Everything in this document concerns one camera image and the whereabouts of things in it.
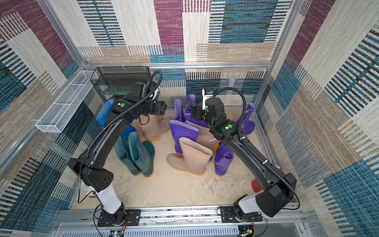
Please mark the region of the beige short rain boot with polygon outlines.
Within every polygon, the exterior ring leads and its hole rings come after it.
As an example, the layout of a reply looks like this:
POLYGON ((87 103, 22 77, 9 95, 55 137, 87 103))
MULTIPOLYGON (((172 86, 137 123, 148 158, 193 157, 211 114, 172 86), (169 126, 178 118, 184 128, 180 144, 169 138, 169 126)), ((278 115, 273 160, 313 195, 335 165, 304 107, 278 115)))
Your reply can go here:
POLYGON ((170 154, 167 157, 169 165, 179 171, 203 175, 213 151, 185 137, 180 138, 179 143, 183 153, 170 154))

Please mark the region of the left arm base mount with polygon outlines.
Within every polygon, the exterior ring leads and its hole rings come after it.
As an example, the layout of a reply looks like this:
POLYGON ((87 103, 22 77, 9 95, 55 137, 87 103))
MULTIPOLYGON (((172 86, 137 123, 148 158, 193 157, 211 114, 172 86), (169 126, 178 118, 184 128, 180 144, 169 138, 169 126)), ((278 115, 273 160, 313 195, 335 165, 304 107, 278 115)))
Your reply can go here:
POLYGON ((104 209, 101 210, 97 227, 129 227, 138 226, 141 217, 140 209, 124 209, 124 205, 115 214, 109 214, 104 209))

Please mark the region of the slim teal rain boot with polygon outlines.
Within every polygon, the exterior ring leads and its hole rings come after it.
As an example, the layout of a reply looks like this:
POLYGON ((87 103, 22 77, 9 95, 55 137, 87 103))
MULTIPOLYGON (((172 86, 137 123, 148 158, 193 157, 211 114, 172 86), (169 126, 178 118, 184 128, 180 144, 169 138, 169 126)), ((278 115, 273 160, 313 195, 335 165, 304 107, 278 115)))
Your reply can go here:
POLYGON ((142 172, 131 157, 129 144, 127 141, 125 141, 122 137, 119 137, 114 145, 114 149, 119 160, 127 166, 132 175, 138 176, 142 172))

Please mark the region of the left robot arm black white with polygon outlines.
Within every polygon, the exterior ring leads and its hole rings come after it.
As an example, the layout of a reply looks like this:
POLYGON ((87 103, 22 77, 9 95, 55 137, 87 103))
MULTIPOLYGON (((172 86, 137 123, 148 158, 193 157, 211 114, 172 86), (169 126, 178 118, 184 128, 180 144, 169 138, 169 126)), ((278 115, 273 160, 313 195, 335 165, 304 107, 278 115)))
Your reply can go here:
POLYGON ((104 169, 105 161, 129 125, 141 115, 163 115, 165 102, 158 101, 162 72, 154 72, 148 83, 134 82, 132 92, 114 102, 109 115, 89 147, 76 159, 68 161, 68 167, 95 193, 102 205, 102 214, 110 225, 119 226, 125 218, 124 205, 117 197, 112 181, 113 173, 104 169))

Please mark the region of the large teal rain boot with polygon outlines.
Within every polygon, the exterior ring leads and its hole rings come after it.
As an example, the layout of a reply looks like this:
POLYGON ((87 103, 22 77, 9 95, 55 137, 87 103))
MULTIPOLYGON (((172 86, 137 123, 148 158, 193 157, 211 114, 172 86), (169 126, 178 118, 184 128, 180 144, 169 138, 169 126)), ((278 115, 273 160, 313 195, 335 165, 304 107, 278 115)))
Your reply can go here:
POLYGON ((142 171, 145 177, 151 177, 154 172, 155 148, 150 141, 139 138, 136 132, 128 136, 129 151, 133 162, 142 171))

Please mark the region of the beige tall rain boot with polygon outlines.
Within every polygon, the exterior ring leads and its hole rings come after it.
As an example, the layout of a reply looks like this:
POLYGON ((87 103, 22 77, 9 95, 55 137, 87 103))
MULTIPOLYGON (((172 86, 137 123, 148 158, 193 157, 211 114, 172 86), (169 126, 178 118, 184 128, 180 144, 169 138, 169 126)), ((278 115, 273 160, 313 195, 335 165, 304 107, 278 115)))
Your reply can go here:
POLYGON ((157 115, 148 115, 140 116, 139 123, 144 132, 145 138, 149 142, 153 142, 160 135, 170 130, 170 120, 172 120, 171 117, 161 118, 161 116, 157 115))

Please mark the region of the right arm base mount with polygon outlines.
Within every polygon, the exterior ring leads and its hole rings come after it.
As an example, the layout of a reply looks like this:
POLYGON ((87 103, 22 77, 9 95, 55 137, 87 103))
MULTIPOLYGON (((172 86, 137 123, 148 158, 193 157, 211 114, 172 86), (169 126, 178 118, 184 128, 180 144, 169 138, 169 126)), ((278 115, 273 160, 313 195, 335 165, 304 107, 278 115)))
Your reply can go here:
POLYGON ((216 214, 221 217, 223 223, 262 222, 259 212, 244 213, 238 205, 219 206, 216 214))

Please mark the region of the purple short rain boot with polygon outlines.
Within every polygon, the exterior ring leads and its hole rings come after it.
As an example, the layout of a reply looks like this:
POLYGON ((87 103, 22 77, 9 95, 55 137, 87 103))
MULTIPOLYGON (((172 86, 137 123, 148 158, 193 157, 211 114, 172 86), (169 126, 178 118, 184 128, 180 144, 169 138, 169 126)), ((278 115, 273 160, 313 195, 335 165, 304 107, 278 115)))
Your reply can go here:
POLYGON ((170 120, 169 124, 172 137, 175 142, 175 151, 177 154, 181 155, 183 152, 179 139, 185 137, 196 142, 199 135, 199 129, 195 126, 177 120, 170 120))

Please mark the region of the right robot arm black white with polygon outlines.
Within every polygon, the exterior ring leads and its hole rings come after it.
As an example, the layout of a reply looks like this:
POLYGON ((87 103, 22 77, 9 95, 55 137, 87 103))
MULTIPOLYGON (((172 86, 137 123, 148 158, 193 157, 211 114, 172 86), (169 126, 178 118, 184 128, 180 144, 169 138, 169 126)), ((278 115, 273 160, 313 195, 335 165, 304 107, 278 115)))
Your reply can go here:
POLYGON ((202 104, 191 108, 191 117, 204 121, 214 137, 233 151, 255 176, 262 191, 238 200, 237 210, 250 214, 262 212, 274 217, 295 197, 297 180, 291 173, 285 174, 271 163, 250 142, 242 131, 242 124, 227 118, 224 104, 217 97, 222 91, 202 89, 202 104))

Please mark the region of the blue rain boot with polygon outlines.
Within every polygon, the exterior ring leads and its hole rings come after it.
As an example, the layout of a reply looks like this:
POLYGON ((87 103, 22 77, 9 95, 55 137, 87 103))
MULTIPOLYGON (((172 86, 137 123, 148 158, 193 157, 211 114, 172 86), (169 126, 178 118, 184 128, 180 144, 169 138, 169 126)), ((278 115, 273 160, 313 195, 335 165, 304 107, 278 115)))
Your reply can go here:
POLYGON ((135 131, 135 128, 130 124, 128 128, 126 128, 125 131, 121 134, 121 138, 124 141, 128 142, 129 134, 135 131))
POLYGON ((101 126, 105 124, 107 117, 110 113, 110 108, 113 106, 113 104, 114 104, 114 100, 109 99, 107 102, 105 102, 105 104, 103 105, 99 113, 97 114, 95 119, 101 126))

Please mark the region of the beige slim rain boot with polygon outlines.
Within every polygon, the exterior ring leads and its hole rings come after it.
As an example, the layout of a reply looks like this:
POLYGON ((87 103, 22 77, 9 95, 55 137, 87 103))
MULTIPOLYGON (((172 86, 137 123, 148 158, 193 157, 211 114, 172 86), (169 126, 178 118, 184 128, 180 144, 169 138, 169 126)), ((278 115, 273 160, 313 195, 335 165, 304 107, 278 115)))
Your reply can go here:
POLYGON ((135 119, 130 125, 135 129, 139 138, 145 137, 144 131, 141 129, 140 123, 137 119, 135 119))

